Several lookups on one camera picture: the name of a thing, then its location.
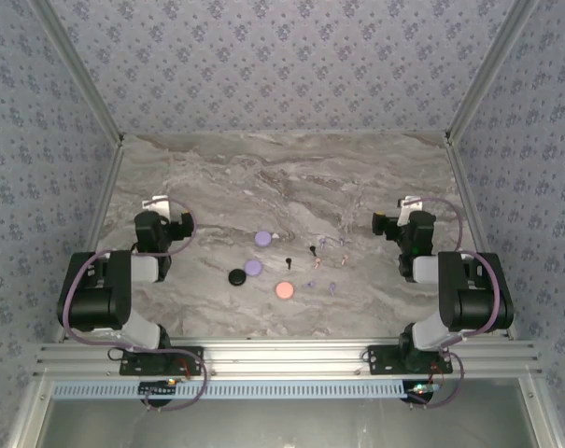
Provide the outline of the small black controller board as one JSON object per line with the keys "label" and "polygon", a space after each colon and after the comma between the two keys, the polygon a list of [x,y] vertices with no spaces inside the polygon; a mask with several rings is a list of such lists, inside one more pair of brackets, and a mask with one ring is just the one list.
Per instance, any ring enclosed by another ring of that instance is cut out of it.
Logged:
{"label": "small black controller board", "polygon": [[137,387],[137,395],[140,398],[174,396],[177,392],[177,384],[168,380],[142,381]]}
{"label": "small black controller board", "polygon": [[405,381],[403,383],[406,393],[405,402],[424,405],[428,403],[433,395],[440,389],[436,383],[425,383],[419,381]]}

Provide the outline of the grey metal sheet panel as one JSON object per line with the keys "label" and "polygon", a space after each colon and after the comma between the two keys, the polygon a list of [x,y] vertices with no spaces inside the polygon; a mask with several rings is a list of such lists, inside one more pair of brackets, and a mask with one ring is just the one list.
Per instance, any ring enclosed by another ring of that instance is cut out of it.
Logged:
{"label": "grey metal sheet panel", "polygon": [[57,400],[36,448],[539,448],[517,382],[467,380],[450,404],[210,399],[170,413],[137,400]]}

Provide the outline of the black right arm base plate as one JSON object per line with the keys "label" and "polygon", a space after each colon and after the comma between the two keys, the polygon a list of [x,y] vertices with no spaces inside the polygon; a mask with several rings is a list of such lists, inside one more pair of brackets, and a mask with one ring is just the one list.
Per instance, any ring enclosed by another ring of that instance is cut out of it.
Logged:
{"label": "black right arm base plate", "polygon": [[453,366],[438,353],[402,350],[398,345],[370,345],[367,363],[372,375],[452,373]]}

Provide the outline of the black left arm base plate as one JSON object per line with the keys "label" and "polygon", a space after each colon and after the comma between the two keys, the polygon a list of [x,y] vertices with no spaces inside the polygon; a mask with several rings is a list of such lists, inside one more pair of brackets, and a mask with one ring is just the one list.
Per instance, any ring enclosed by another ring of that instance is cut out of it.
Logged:
{"label": "black left arm base plate", "polygon": [[120,358],[122,376],[201,376],[198,360],[180,353],[151,354],[125,351]]}

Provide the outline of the aluminium mounting rail beam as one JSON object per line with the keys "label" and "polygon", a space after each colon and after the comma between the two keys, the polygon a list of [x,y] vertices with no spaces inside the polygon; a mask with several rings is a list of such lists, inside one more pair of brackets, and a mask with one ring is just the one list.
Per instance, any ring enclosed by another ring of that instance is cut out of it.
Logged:
{"label": "aluminium mounting rail beam", "polygon": [[[395,338],[175,338],[173,344],[202,346],[207,370],[217,380],[351,379],[370,375],[364,362],[370,345],[395,346]],[[507,337],[482,336],[454,345],[465,377],[518,378],[543,376],[534,343]],[[113,380],[119,364],[105,347],[73,341],[40,346],[35,377],[55,380]]]}

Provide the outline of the aluminium corner post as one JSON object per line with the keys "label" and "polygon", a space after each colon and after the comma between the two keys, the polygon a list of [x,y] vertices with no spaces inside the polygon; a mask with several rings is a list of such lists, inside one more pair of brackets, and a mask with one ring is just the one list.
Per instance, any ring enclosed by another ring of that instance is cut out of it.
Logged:
{"label": "aluminium corner post", "polygon": [[463,136],[539,3],[540,0],[514,0],[446,130],[446,141],[450,146],[455,147]]}
{"label": "aluminium corner post", "polygon": [[120,130],[52,4],[49,0],[27,1],[104,133],[112,144],[119,147]]}

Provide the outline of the aluminium frame bar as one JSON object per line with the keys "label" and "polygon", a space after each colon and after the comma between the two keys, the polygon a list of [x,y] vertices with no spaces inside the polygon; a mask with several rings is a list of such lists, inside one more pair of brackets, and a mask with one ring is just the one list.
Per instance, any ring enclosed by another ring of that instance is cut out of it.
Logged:
{"label": "aluminium frame bar", "polygon": [[544,378],[519,379],[527,413],[540,448],[565,448],[565,434]]}
{"label": "aluminium frame bar", "polygon": [[49,408],[54,382],[34,378],[25,388],[6,448],[36,448]]}

